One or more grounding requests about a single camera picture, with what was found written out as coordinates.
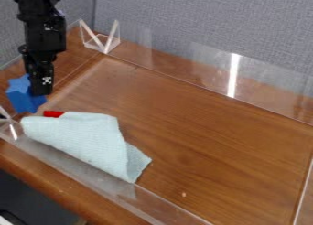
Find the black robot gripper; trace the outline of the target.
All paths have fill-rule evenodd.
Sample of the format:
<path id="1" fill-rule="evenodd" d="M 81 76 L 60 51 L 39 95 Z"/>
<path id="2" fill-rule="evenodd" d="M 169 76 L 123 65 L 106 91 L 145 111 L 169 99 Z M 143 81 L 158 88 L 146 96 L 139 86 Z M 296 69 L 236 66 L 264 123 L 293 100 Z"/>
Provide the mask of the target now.
<path id="1" fill-rule="evenodd" d="M 18 19 L 24 25 L 24 45 L 19 46 L 26 73 L 35 96 L 50 95 L 54 86 L 56 55 L 66 51 L 66 18 L 56 8 L 62 0 L 14 0 Z M 32 66 L 32 57 L 42 61 Z"/>

